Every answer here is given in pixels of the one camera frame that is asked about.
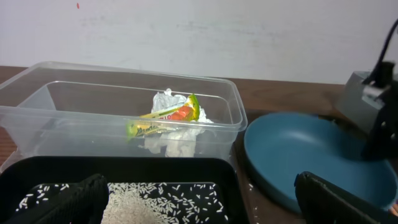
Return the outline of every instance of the clear plastic container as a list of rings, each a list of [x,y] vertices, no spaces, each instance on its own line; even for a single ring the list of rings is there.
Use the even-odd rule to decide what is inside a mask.
[[[214,123],[144,119],[157,92],[196,94]],[[126,123],[201,129],[196,141],[162,139],[167,147],[195,148],[194,157],[229,161],[247,126],[236,85],[229,80],[169,75],[58,62],[34,65],[0,85],[0,125],[18,146],[0,171],[32,156],[161,157],[145,149],[159,135],[128,139]]]

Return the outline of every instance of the white wall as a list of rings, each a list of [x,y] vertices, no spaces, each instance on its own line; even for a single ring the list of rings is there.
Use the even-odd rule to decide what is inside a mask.
[[[1,0],[0,65],[345,83],[397,17],[398,0]]]

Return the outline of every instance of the crumpled white paper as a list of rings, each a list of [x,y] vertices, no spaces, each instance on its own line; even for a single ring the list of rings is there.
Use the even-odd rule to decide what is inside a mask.
[[[162,110],[166,107],[182,103],[187,97],[182,95],[172,96],[172,90],[167,89],[164,93],[157,93],[154,96],[154,105],[151,113]],[[206,118],[205,110],[200,107],[198,122],[212,123]],[[197,135],[203,133],[201,129],[184,129],[163,133],[160,138],[145,138],[144,148],[151,153],[160,153],[160,148],[166,146],[166,157],[193,157],[195,154]]]

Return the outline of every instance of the blue pan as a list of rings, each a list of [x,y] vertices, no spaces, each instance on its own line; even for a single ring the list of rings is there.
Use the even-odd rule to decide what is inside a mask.
[[[298,113],[274,113],[244,135],[249,171],[271,199],[300,213],[296,175],[309,171],[382,209],[398,199],[397,176],[387,161],[364,161],[364,141],[337,125]]]

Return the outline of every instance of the trash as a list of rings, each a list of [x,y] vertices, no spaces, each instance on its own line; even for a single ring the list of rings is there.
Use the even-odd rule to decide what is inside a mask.
[[[196,121],[199,118],[199,103],[194,94],[189,95],[183,103],[168,106],[162,110],[145,114],[140,118],[172,119],[177,121]]]
[[[171,89],[167,89],[164,93],[157,93],[154,97],[152,113],[163,110],[169,106],[186,102],[187,97],[182,95],[172,96]],[[206,118],[205,110],[199,106],[198,122],[212,123]],[[160,153],[160,148],[166,146],[166,157],[193,157],[195,154],[195,146],[197,136],[205,132],[202,129],[181,129],[177,131],[162,133],[160,138],[145,138],[144,148],[150,150],[151,153]]]

